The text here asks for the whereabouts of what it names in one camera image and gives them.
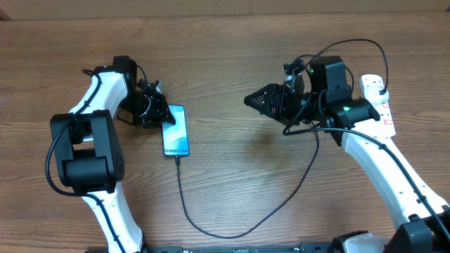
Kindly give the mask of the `Samsung Galaxy smartphone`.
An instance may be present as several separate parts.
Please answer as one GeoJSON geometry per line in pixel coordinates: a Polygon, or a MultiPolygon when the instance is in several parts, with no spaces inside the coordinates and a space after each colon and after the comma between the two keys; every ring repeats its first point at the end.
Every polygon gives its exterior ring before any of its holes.
{"type": "Polygon", "coordinates": [[[182,105],[169,105],[175,124],[162,124],[163,154],[168,157],[189,156],[186,113],[182,105]]]}

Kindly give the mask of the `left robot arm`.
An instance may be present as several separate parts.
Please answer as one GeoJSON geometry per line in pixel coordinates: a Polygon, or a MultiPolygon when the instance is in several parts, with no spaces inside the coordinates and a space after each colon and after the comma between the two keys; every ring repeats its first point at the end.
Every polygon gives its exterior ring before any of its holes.
{"type": "Polygon", "coordinates": [[[150,252],[122,187],[124,155],[113,122],[121,110],[144,129],[175,124],[161,81],[138,79],[141,67],[129,56],[85,70],[91,85],[68,113],[50,121],[52,143],[45,161],[49,185],[89,205],[107,240],[107,252],[150,252]]]}

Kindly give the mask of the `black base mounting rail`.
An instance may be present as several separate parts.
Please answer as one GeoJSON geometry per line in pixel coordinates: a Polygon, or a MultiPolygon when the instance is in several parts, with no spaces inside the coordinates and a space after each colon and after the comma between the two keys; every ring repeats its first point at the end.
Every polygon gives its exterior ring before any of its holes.
{"type": "Polygon", "coordinates": [[[302,242],[294,246],[256,246],[256,247],[150,247],[145,245],[145,253],[338,253],[347,252],[345,247],[332,242],[302,242]]]}

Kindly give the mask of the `white power strip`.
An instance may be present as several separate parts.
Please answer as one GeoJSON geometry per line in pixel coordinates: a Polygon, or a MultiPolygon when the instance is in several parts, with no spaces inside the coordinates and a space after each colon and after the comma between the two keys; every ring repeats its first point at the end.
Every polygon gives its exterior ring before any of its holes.
{"type": "MultiPolygon", "coordinates": [[[[362,90],[363,86],[378,86],[382,88],[382,91],[385,88],[382,77],[376,74],[365,74],[362,75],[359,80],[360,89],[362,90]]],[[[380,115],[380,125],[382,131],[389,137],[393,137],[396,135],[396,131],[394,128],[394,122],[392,119],[392,114],[390,111],[390,105],[388,101],[382,104],[372,104],[371,105],[377,110],[380,115]]]]}

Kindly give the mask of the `white charger plug adapter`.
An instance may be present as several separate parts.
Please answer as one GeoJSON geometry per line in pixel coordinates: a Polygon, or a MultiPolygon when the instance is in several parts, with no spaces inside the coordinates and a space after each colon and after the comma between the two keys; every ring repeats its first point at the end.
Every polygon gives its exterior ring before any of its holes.
{"type": "Polygon", "coordinates": [[[389,100],[390,95],[388,91],[381,94],[380,92],[382,90],[383,89],[378,86],[363,86],[361,90],[362,97],[374,105],[386,103],[389,100]]]}

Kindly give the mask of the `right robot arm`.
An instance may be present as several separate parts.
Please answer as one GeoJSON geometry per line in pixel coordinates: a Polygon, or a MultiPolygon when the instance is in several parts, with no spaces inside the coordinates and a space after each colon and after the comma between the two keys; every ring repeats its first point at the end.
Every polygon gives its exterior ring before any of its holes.
{"type": "Polygon", "coordinates": [[[362,96],[353,98],[347,68],[339,56],[284,67],[282,84],[267,84],[245,97],[245,104],[285,126],[329,133],[363,169],[385,203],[394,235],[354,231],[324,243],[303,243],[303,251],[448,252],[449,204],[415,172],[394,144],[389,98],[383,82],[362,77],[362,96]]]}

